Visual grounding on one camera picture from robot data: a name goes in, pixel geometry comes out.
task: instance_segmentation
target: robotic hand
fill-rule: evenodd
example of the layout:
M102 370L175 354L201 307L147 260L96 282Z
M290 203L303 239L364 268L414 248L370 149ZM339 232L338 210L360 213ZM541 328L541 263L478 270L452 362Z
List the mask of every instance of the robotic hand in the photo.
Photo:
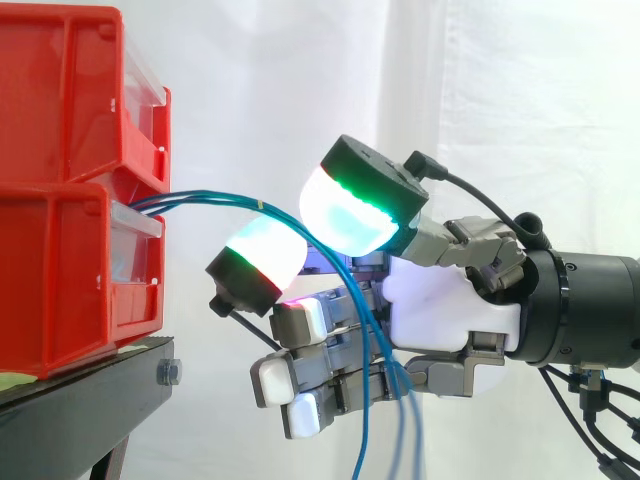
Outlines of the robotic hand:
M498 218L440 225L421 215L429 198L419 183L424 177L458 185ZM640 358L636 260L558 253L537 216L512 220L419 152L398 165L341 137L305 186L301 215L311 233L342 254L393 346L416 353L405 365L416 391L471 397L491 383L506 355L540 368L545 380L547 371L565 379L580 393L592 430L616 391L599 380L600 371ZM396 257L390 271L389 256ZM231 275L236 264L223 252L207 269L219 290L212 308L223 316L233 308L264 315L282 288L265 290L255 272L250 281ZM322 273L333 269L311 249L301 274ZM270 320L282 348L253 365L251 380L259 407L281 408L287 438L313 436L361 409L363 382L372 403L397 399L372 332L363 378L363 337L345 288L276 304ZM572 375L550 363L571 365ZM640 462L602 445L617 457L598 457L607 476L638 478L625 464Z

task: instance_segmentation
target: blue cable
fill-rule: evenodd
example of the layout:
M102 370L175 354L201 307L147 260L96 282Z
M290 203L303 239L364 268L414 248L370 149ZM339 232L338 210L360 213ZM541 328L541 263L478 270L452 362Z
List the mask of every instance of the blue cable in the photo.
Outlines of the blue cable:
M392 464L391 477L394 478L397 473L397 468L399 466L399 456L401 454L401 446L402 446L402 438L404 431L404 409L402 406L402 401L400 397L400 388L398 385L396 372L400 373L400 377L402 379L405 388L408 390L409 399L411 402L411 407L416 420L416 453L415 453L415 463L414 463L414 478L420 478L421 472L421 455L422 455L422 422L420 419L420 412L418 408L417 401L415 399L414 392L412 390L412 382L409 378L407 372L402 368L402 366L395 360L392 353L392 348L389 345L386 337L382 333L379 325L373 318L371 311L369 310L360 289L358 288L355 280L351 276L351 273L347 270L347 268L342 264L335 252L333 250L328 249L324 244L319 242L309 231L294 217L290 216L286 212L274 207L273 205L259 202L253 198L246 197L243 195L235 195L235 194L227 194L220 192L211 192L207 190L192 190L188 192L177 192L172 194L163 194L163 195L155 195L153 197L145 198L141 201L132 203L130 206L133 208L137 208L138 210L151 210L148 212L148 215L155 216L160 213L165 213L179 205L182 204L208 204L208 205L226 205L226 206L234 206L239 208L245 208L253 211L257 211L260 213L264 213L276 220L279 220L289 226L292 230L296 231L300 236L305 238L308 242L314 245L320 253L322 253L327 260L332 264L332 266L336 269L337 273L340 275L342 280L345 282L345 286L349 290L349 293L353 297L354 304L356 306L356 310L360 317L361 323L361 331L363 335L363 378L368 379L369 377L369 343L368 343L368 335L367 335L367 325L371 326L374 335L376 337L376 341L378 342L380 349L383 353L385 359L385 365L387 366L387 371L389 372L389 378L392 383L392 390L396 398L398 398L398 405L400 408L400 425L398 429L398 442L396 444L396 450L394 452L394 461ZM358 455L358 461L354 468L353 479L357 479L360 475L360 471L362 469L362 465L364 462L364 456L366 454L367 444L368 444L368 429L369 429L369 382L363 382L363 397L364 397L364 405L363 405L363 432L362 432L362 443L360 447L360 454Z

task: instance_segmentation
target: white fabric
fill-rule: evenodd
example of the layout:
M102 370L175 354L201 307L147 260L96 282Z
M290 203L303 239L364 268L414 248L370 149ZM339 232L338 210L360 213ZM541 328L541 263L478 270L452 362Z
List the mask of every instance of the white fabric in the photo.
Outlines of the white fabric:
M108 3L173 91L175 190L250 194L297 213L302 184L347 133L396 160L437 154L510 213L535 210L560 250L638 255L636 0ZM426 185L436 218L487 213ZM176 336L185 372L131 436L125 480L350 476L359 414L284 440L280 413L257 409L251 391L249 367L267 350L207 307L204 267L249 218L169 215L163 333ZM290 294L333 284L307 279ZM635 373L610 376L637 384ZM428 477L602 478L538 377L516 366L471 401L425 397ZM362 478L385 478L396 419L393 405L373 408ZM620 423L604 423L629 446Z

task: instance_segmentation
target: red storage bin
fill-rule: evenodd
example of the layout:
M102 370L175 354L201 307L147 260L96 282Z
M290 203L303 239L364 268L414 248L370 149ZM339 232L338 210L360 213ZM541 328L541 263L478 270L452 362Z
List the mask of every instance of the red storage bin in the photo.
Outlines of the red storage bin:
M0 3L0 182L169 191L171 95L111 7Z
M0 371L47 378L162 326L164 224L97 184L0 184Z

